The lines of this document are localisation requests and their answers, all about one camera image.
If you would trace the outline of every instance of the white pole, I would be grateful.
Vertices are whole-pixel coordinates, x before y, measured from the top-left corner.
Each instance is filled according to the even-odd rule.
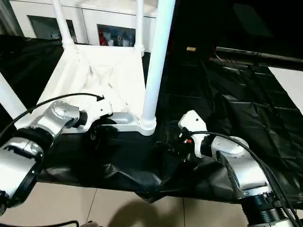
[[[70,31],[68,29],[66,20],[63,15],[62,6],[60,4],[60,0],[53,0],[53,9],[57,18],[58,26],[60,29],[61,37],[62,37],[62,46],[63,48],[67,48],[69,46],[74,46],[74,41],[71,38]]]
[[[143,113],[140,118],[140,124],[145,128],[156,126],[155,113],[175,2],[176,0],[159,0],[158,3],[155,37],[148,68]]]
[[[144,56],[143,46],[143,14],[144,14],[144,0],[137,0],[137,13],[136,13],[136,43],[135,49],[141,51],[141,56]]]
[[[27,110],[1,73],[0,94],[0,103],[12,119],[15,119]]]

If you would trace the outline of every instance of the cable connector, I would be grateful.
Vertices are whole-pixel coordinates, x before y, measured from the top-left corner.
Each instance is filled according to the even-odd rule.
[[[104,96],[96,96],[97,97],[97,102],[101,101],[104,99]]]
[[[186,127],[183,127],[179,135],[179,138],[182,140],[188,140],[190,139],[190,137],[191,137],[191,131],[189,131]]]

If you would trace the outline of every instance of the red bottle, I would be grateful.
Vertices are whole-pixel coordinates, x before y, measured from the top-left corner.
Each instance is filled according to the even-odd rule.
[[[106,41],[101,29],[99,29],[99,41],[100,41],[100,46],[106,46]]]

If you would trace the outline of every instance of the floor tile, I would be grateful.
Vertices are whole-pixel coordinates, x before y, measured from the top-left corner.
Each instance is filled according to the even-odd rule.
[[[0,223],[40,226],[77,220],[86,223],[96,189],[37,183],[28,199],[0,217]]]
[[[297,215],[300,219],[303,218],[303,210],[297,210]]]
[[[246,227],[239,204],[184,199],[185,227]]]
[[[183,198],[149,204],[133,192],[98,189],[89,220],[103,227],[184,227]]]

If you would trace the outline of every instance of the black cloth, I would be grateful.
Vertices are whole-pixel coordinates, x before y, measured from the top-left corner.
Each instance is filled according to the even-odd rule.
[[[0,36],[0,53],[0,71],[29,107],[42,93],[62,47],[56,41]],[[148,61],[146,54],[145,77]],[[166,59],[152,136],[117,133],[102,128],[102,121],[85,134],[61,135],[45,153],[39,180],[133,191],[149,202],[168,195],[237,202],[220,164],[183,161],[183,152],[193,146],[176,142],[178,121],[189,110],[202,117],[209,131],[245,139],[276,173],[292,204],[303,208],[303,117],[274,75],[266,67],[223,67],[190,55],[178,65]],[[158,141],[171,144],[174,152]]]

